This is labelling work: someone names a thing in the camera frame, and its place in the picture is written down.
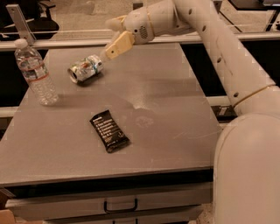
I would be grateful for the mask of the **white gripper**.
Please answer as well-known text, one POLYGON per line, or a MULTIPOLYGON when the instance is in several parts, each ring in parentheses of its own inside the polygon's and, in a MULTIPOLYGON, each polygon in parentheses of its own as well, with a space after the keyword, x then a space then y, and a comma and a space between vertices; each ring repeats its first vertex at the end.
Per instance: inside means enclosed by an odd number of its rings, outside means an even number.
POLYGON ((105 22, 105 25, 116 34, 101 51, 102 60, 112 60, 126 53, 134 43, 142 45, 154 39, 146 7, 133 10, 127 16, 111 18, 105 22))

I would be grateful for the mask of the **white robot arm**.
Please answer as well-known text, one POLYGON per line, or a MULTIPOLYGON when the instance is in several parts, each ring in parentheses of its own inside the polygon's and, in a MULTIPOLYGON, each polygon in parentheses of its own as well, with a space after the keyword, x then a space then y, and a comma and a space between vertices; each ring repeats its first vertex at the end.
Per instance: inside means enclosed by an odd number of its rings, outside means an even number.
POLYGON ((164 0, 112 18, 101 56, 192 27, 237 117, 221 132, 213 162, 214 224, 280 224, 280 88, 220 19, 212 0, 164 0))

